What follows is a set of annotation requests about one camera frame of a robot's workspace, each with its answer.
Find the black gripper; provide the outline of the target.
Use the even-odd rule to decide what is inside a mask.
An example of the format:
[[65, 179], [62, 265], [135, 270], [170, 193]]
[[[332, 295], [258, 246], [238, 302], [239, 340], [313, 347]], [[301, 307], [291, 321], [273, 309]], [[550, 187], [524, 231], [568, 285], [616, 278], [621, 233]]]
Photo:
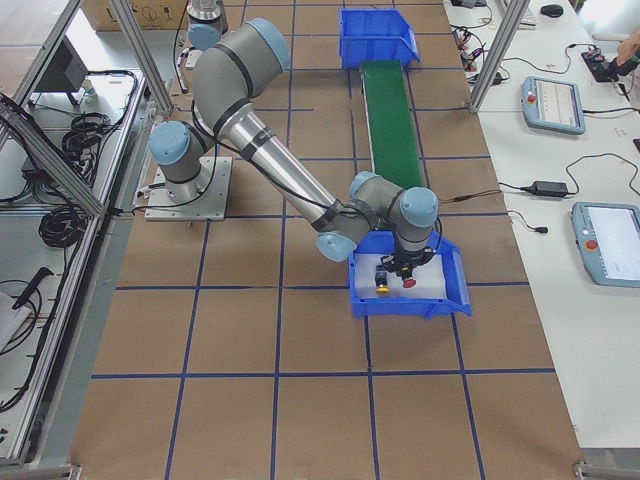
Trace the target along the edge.
[[400, 275], [402, 281], [413, 278], [412, 272], [418, 267], [427, 264], [433, 258], [433, 249], [425, 247], [420, 251], [406, 251], [397, 248], [393, 254], [380, 258], [381, 266], [389, 273]]

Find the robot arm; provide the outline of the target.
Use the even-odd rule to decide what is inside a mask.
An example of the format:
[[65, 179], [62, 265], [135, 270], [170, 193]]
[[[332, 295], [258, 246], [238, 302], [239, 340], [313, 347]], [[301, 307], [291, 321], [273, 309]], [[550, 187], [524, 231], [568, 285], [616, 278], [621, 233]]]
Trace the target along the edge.
[[427, 244], [439, 202], [423, 186], [403, 188], [363, 171], [351, 183], [348, 202], [331, 194], [257, 115], [252, 100], [290, 65], [286, 41], [270, 21], [256, 18], [225, 34], [196, 62], [192, 123], [167, 121], [155, 127], [149, 148], [174, 203], [188, 202], [206, 189], [201, 156], [225, 140], [258, 170], [317, 233], [316, 246], [342, 262], [371, 231], [387, 226], [395, 250], [380, 263], [404, 287], [413, 271], [435, 254]]
[[188, 45], [175, 61], [179, 88], [183, 94], [189, 91], [184, 75], [184, 64], [194, 51], [206, 51], [214, 47], [228, 31], [228, 22], [223, 1], [191, 0], [186, 3], [188, 16]]

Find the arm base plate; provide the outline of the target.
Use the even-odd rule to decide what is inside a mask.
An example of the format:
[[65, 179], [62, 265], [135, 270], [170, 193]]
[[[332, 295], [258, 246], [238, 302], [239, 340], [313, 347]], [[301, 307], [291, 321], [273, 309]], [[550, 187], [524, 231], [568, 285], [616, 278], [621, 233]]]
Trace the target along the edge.
[[226, 215], [232, 173], [231, 157], [204, 156], [194, 181], [175, 184], [156, 169], [155, 182], [163, 186], [150, 192], [150, 208], [145, 210], [148, 221], [223, 221]]

